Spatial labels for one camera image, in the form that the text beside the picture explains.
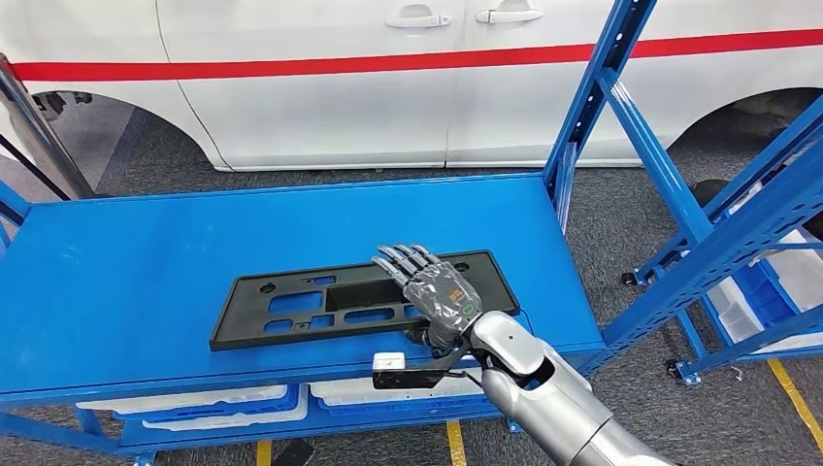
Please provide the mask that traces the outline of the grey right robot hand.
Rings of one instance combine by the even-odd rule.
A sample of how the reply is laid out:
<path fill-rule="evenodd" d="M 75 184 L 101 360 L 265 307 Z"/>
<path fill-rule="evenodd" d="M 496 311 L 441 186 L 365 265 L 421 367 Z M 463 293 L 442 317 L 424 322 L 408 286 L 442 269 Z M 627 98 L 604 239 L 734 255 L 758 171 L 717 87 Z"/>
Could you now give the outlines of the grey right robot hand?
<path fill-rule="evenodd" d="M 425 344 L 449 349 L 481 316 L 477 291 L 452 263 L 417 244 L 379 246 L 377 251 L 372 262 L 429 321 L 422 337 Z"/>

